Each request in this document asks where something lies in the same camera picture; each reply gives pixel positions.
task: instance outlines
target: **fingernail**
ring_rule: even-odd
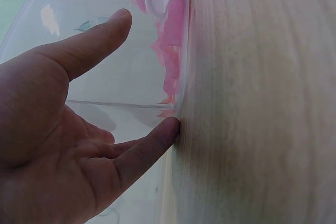
[[[129,13],[128,10],[126,9],[120,9],[118,11],[116,11],[111,17],[110,19],[113,19],[113,18],[121,18],[123,17],[124,15],[127,15]]]

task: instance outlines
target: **skin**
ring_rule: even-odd
[[[65,105],[69,82],[115,51],[131,23],[122,9],[105,24],[0,65],[0,223],[84,223],[174,143],[175,118],[114,144],[111,133]]]

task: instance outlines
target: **light wood grain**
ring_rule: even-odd
[[[166,223],[336,223],[336,0],[191,11]]]

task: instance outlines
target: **transparent plastic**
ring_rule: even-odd
[[[36,46],[60,41],[127,8],[127,41],[70,84],[67,104],[116,142],[148,134],[178,116],[185,88],[189,0],[27,0],[0,48],[5,62]],[[157,223],[164,157],[111,207],[89,223]]]

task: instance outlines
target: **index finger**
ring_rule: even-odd
[[[121,9],[107,22],[96,25],[82,34],[33,50],[61,65],[71,81],[119,48],[126,40],[131,24],[130,12]]]
[[[180,122],[167,118],[137,145],[113,160],[122,191],[138,180],[175,142]]]

